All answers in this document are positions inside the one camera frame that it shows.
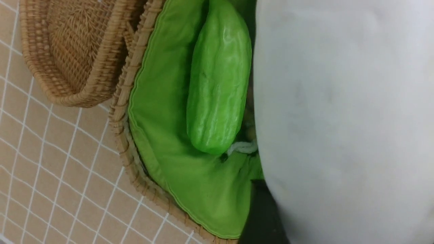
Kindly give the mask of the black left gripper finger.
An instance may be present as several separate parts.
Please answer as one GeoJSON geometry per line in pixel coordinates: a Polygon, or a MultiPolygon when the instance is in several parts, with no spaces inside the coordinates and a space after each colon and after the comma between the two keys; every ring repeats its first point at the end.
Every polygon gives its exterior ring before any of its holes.
{"type": "Polygon", "coordinates": [[[248,218],[239,244],[289,244],[278,208],[264,180],[252,180],[248,218]]]}

